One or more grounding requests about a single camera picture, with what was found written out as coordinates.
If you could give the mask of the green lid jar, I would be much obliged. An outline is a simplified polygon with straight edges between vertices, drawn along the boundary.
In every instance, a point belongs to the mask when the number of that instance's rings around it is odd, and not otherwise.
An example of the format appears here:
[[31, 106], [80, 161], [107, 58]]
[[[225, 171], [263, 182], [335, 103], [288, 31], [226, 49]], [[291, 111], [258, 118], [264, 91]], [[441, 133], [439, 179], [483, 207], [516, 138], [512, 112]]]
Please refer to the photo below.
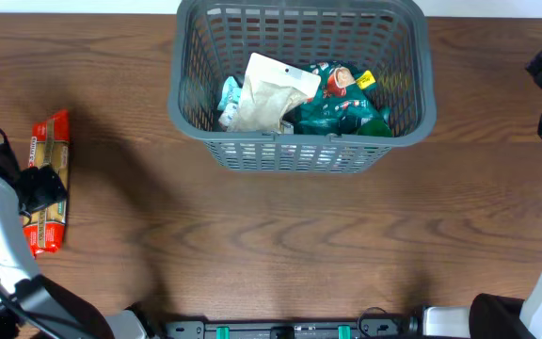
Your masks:
[[392, 137], [392, 131], [389, 127], [391, 110], [385, 106], [378, 111], [378, 114], [378, 118], [363, 123], [356, 134], [366, 137]]

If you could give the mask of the green instant coffee bag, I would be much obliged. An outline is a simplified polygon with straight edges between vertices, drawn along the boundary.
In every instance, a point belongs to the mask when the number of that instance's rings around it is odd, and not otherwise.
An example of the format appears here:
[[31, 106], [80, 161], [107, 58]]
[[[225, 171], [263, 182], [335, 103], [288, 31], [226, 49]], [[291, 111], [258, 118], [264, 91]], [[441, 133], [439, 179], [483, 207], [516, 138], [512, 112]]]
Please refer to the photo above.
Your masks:
[[378, 118], [371, 100], [376, 81], [371, 71], [339, 61], [322, 61], [305, 67], [321, 76], [314, 98], [286, 113], [283, 121], [299, 135], [356, 135], [361, 125]]

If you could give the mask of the orange spaghetti packet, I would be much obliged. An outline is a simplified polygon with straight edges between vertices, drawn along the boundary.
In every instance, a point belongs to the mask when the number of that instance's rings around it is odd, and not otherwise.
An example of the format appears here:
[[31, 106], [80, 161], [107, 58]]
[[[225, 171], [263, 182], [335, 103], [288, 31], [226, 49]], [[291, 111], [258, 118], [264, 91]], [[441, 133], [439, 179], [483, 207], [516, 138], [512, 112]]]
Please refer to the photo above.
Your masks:
[[[62, 109], [47, 121], [33, 125], [29, 167], [51, 165], [63, 186], [69, 185], [70, 158], [69, 111]], [[67, 226], [68, 199], [53, 203], [45, 209], [23, 217], [23, 231], [32, 255], [57, 252]]]

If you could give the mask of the mint toilet wipes pack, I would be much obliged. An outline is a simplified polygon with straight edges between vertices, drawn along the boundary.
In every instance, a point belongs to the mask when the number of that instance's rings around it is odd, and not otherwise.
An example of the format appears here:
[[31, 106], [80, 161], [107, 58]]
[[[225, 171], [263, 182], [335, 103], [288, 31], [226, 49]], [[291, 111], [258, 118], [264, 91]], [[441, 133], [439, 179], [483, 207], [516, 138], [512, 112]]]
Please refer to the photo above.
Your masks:
[[221, 99], [217, 109], [224, 111], [228, 104], [238, 104], [241, 97], [242, 88], [233, 76], [229, 76], [222, 87]]

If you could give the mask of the beige paper pouch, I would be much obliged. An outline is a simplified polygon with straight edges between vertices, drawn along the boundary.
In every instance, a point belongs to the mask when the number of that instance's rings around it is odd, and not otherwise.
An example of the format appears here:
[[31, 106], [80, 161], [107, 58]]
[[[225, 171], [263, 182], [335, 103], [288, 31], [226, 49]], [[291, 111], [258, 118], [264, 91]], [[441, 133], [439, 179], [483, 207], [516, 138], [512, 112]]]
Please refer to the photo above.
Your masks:
[[228, 132], [284, 134], [286, 113], [315, 97], [321, 76], [253, 53]]

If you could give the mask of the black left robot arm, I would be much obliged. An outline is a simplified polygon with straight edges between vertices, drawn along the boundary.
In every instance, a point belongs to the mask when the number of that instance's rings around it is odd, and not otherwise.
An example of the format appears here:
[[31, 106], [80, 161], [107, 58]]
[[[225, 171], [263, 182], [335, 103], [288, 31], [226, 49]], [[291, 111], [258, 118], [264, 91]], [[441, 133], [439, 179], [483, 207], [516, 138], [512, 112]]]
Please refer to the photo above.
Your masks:
[[20, 169], [8, 140], [0, 141], [0, 338], [16, 337], [25, 324], [39, 338], [153, 338], [137, 308], [104, 316], [41, 273], [22, 219], [66, 197], [51, 166]]

